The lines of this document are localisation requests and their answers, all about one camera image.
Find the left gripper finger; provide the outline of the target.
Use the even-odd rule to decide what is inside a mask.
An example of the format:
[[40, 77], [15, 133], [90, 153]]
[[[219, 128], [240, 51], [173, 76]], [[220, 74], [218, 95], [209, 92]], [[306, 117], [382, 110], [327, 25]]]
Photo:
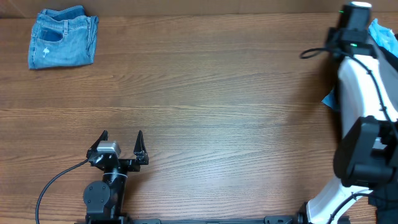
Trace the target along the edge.
[[97, 152], [97, 147], [99, 146], [101, 141], [107, 141], [109, 134], [107, 130], [104, 130], [100, 137], [94, 142], [94, 144], [87, 150], [86, 157], [90, 158], [92, 153]]
[[143, 132], [139, 131], [136, 139], [136, 144], [134, 146], [134, 155], [136, 156], [136, 161], [140, 165], [149, 164], [149, 156], [144, 144]]

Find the grey shorts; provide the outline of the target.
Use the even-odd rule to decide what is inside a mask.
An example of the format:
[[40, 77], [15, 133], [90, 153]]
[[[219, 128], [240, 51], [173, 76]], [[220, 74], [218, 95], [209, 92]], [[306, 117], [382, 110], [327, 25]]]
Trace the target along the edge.
[[380, 76], [388, 98], [397, 111], [397, 57], [384, 47], [379, 51]]

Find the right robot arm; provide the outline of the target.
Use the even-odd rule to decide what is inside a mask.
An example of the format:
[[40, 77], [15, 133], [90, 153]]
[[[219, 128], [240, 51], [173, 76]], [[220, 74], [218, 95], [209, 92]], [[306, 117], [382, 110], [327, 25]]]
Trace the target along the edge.
[[345, 4], [325, 45], [300, 54], [328, 52], [338, 63], [333, 92], [341, 142], [333, 178], [292, 223], [348, 223], [345, 212], [355, 202], [397, 182], [397, 39], [371, 18], [371, 9], [368, 2]]

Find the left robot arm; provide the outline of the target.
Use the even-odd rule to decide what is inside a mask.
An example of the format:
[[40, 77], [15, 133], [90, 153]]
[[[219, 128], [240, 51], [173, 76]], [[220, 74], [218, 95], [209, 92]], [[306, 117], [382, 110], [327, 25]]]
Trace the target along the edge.
[[121, 159], [121, 149], [116, 141], [108, 140], [108, 132], [101, 136], [87, 151], [92, 167], [103, 171], [103, 177], [86, 187], [83, 201], [86, 205], [86, 223], [132, 223], [131, 217], [122, 212], [127, 175], [139, 172], [141, 165], [148, 165], [149, 156], [142, 131], [138, 132], [133, 153], [134, 159]]

